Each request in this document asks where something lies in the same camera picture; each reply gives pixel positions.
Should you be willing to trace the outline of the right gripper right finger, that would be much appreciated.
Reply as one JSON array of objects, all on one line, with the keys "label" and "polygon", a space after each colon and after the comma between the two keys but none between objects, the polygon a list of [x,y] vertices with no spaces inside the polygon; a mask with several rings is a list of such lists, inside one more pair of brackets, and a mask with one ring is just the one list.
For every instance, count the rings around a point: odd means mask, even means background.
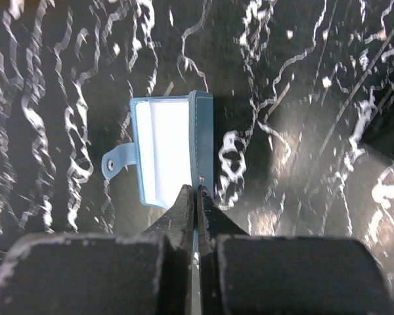
[{"label": "right gripper right finger", "polygon": [[247,232],[216,206],[205,186],[199,185],[198,187],[196,206],[198,249],[201,255],[207,255],[213,251],[215,239],[219,235],[248,236]]}]

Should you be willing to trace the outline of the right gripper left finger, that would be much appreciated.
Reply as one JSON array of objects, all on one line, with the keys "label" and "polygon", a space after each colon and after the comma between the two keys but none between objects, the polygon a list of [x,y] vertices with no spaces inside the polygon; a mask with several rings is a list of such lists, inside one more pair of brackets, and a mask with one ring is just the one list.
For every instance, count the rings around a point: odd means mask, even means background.
[{"label": "right gripper left finger", "polygon": [[194,190],[183,185],[173,204],[144,234],[167,236],[175,249],[191,252],[194,229]]}]

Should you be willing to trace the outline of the black VIP credit card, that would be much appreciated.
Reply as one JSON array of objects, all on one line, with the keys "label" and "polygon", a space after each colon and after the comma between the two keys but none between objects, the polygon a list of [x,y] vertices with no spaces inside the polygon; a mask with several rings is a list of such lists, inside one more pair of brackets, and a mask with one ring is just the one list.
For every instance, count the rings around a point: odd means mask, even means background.
[{"label": "black VIP credit card", "polygon": [[191,314],[201,315],[200,294],[200,254],[198,249],[198,230],[193,230],[192,240],[192,275],[191,275]]}]

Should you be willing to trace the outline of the blue card holder wallet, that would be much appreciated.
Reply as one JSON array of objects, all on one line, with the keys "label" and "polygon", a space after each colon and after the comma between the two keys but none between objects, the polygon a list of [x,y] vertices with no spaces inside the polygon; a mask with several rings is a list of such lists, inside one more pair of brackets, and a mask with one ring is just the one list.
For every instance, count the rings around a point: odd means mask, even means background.
[{"label": "blue card holder wallet", "polygon": [[129,103],[133,142],[105,153],[101,170],[108,180],[135,165],[141,203],[169,209],[185,184],[213,192],[213,95],[134,98]]}]

